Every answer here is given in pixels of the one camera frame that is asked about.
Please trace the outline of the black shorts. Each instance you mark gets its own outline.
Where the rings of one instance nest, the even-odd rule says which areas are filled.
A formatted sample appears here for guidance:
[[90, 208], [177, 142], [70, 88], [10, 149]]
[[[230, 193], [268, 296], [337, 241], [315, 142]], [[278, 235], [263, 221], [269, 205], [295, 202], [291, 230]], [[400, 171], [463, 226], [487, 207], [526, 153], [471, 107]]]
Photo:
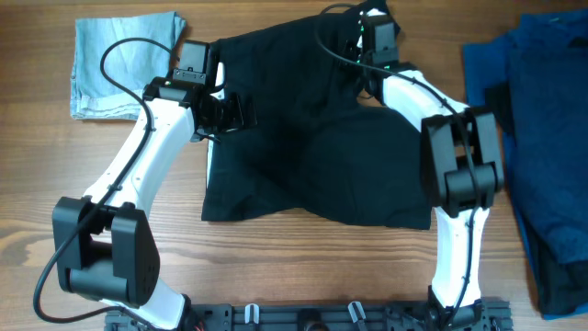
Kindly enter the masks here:
[[358, 68], [340, 62], [366, 1], [218, 41], [228, 93], [257, 123], [214, 145], [201, 217], [243, 221], [302, 208], [332, 221], [426, 230], [418, 130], [400, 113], [361, 105]]

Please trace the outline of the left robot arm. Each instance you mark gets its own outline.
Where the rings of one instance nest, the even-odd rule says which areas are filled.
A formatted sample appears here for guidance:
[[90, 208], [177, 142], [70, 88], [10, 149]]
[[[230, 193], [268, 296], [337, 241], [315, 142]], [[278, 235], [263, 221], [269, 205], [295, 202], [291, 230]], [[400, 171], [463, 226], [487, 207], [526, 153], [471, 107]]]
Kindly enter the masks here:
[[[136, 97], [142, 113], [105, 173], [80, 199], [62, 197], [52, 212], [55, 252], [36, 285], [39, 318], [69, 324], [107, 314], [120, 326], [144, 330], [202, 330], [189, 298], [159, 277], [160, 255], [148, 217], [171, 164], [187, 143], [256, 124], [253, 105], [226, 96], [218, 48], [185, 42], [178, 66], [155, 77]], [[104, 307], [53, 317], [40, 296], [52, 270], [61, 289]]]

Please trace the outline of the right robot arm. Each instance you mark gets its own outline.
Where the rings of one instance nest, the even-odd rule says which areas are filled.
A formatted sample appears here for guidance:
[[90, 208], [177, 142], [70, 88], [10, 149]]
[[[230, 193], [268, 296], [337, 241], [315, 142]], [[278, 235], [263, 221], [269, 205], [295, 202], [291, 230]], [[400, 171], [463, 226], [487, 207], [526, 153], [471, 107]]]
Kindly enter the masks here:
[[481, 241], [504, 174], [495, 118], [446, 96], [416, 68], [400, 63], [397, 25], [376, 8], [358, 20], [357, 64], [367, 91], [420, 133], [420, 175], [437, 222], [435, 275], [418, 314], [426, 330], [509, 330], [508, 302], [485, 299]]

